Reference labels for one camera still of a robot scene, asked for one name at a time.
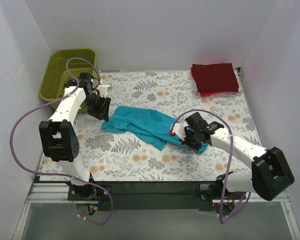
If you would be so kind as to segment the teal t shirt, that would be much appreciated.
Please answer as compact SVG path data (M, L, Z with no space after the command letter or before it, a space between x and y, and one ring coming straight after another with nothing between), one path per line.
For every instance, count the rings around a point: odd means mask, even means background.
M170 136L169 130L174 122L174 117L154 109L118 106L108 121L103 122L101 128L116 134L133 133L160 151L167 143L188 149L188 146L181 144L177 136Z

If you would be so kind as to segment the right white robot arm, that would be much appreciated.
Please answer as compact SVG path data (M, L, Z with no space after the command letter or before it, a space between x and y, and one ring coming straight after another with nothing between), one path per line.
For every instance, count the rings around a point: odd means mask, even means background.
M219 148L244 163L249 173L229 172L219 176L216 183L217 195L227 199L233 193L256 193L271 201L295 182L295 177L283 151L258 146L233 135L222 123L207 123L195 112L186 118L187 126L175 123L171 135L179 137L181 144L199 151L203 144Z

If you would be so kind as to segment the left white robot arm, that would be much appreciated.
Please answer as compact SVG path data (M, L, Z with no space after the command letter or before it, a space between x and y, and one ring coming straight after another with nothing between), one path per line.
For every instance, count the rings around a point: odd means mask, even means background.
M97 80L88 72L79 75L79 81L69 79L64 87L63 96L54 114L47 121L39 124L39 133L43 153L53 162L58 163L66 175L71 178L70 183L80 186L79 194L85 200L96 196L96 187L91 173L77 159L80 152L80 143L74 130L74 121L81 105L87 106L87 113L101 121L109 120L111 98L107 97L111 86L97 83Z

